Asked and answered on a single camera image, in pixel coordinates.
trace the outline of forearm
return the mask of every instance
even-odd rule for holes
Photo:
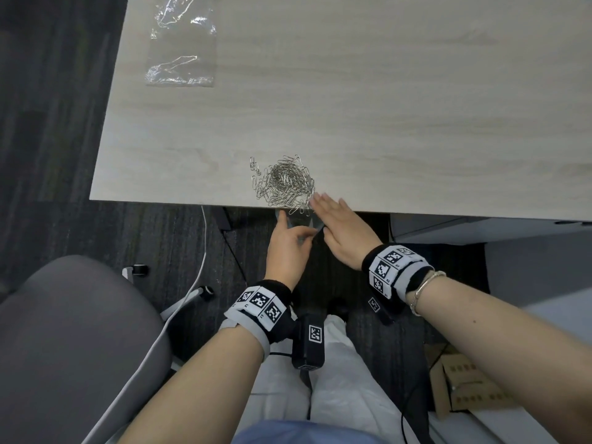
[[[154,395],[120,444],[229,443],[262,359],[248,330],[220,330]]]
[[[592,350],[521,309],[446,277],[417,304],[454,346],[560,442],[592,436]]]

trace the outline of wooden table top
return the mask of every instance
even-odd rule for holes
[[[592,220],[592,0],[218,0],[213,88],[145,84],[154,13],[91,199],[264,207],[249,158],[299,154],[360,211]]]

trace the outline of transparent plastic bag on table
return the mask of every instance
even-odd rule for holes
[[[213,87],[215,0],[156,0],[146,84]]]

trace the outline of person's right hand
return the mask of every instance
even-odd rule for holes
[[[325,243],[333,255],[350,268],[360,270],[368,253],[382,244],[380,238],[343,199],[335,202],[327,193],[315,193],[310,205],[325,223]]]

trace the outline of white pants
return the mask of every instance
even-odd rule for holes
[[[300,380],[290,358],[270,355],[261,365],[237,433],[261,420],[310,420],[372,433],[403,443],[401,413],[382,390],[345,332],[345,322],[328,315],[325,364],[310,372],[313,392]],[[272,352],[292,353],[292,340],[271,345]],[[407,441],[418,443],[407,420]]]

